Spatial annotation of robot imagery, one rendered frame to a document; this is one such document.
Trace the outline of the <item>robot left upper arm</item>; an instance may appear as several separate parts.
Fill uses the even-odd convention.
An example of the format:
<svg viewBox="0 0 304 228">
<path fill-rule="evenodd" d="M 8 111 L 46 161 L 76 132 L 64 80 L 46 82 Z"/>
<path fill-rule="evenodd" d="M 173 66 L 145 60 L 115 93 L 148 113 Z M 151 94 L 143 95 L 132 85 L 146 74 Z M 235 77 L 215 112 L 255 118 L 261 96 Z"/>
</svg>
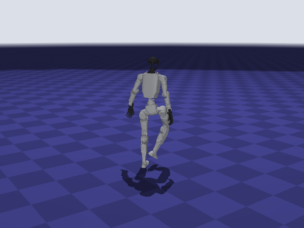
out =
<svg viewBox="0 0 304 228">
<path fill-rule="evenodd" d="M 140 86 L 140 84 L 141 84 L 141 82 L 142 82 L 142 77 L 143 77 L 143 74 L 139 74 L 139 75 L 137 76 L 136 82 L 135 82 L 134 87 L 133 87 L 133 89 L 132 89 L 132 91 L 133 91 L 135 94 L 139 93 L 138 87 Z"/>
</svg>

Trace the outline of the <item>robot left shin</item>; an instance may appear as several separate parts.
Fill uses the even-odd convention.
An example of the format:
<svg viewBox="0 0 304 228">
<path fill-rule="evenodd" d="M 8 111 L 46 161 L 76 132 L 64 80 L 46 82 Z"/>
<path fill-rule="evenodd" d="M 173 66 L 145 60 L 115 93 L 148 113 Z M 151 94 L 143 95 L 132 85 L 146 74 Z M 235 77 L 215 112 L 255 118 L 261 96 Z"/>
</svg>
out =
<svg viewBox="0 0 304 228">
<path fill-rule="evenodd" d="M 142 153 L 142 162 L 146 164 L 146 154 L 148 149 L 148 142 L 143 143 L 142 142 L 142 136 L 141 136 L 141 153 Z"/>
</svg>

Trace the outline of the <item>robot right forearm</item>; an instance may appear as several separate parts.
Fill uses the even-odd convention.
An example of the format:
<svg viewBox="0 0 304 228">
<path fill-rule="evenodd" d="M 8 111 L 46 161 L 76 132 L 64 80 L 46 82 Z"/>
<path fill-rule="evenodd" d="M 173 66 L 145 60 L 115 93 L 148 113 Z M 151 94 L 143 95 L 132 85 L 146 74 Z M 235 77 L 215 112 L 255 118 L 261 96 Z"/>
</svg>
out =
<svg viewBox="0 0 304 228">
<path fill-rule="evenodd" d="M 168 112 L 168 109 L 171 109 L 169 92 L 167 92 L 167 98 L 165 98 L 164 101 L 165 101 L 165 106 L 166 106 L 166 112 Z M 172 109 L 171 109 L 171 111 L 172 111 Z"/>
</svg>

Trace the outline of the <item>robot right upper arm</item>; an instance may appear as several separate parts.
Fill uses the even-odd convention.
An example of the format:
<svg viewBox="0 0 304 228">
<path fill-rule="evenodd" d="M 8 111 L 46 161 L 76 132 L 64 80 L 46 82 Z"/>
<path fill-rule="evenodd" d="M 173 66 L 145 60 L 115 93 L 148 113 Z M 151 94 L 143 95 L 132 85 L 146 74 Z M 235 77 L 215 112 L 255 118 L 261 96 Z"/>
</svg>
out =
<svg viewBox="0 0 304 228">
<path fill-rule="evenodd" d="M 161 81 L 162 96 L 167 97 L 167 77 L 164 75 L 158 75 L 159 81 Z"/>
</svg>

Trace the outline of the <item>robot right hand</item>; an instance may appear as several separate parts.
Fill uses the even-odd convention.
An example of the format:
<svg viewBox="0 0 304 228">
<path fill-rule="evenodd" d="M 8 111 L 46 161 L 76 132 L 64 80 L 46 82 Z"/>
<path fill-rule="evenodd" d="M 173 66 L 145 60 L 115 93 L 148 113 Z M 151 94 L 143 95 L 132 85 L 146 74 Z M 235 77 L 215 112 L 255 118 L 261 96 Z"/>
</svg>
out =
<svg viewBox="0 0 304 228">
<path fill-rule="evenodd" d="M 171 109 L 168 109 L 167 114 L 169 114 L 169 119 L 168 119 L 168 121 L 170 120 L 169 125 L 172 125 L 172 124 L 173 124 L 173 116 L 172 116 L 171 113 L 172 113 Z"/>
</svg>

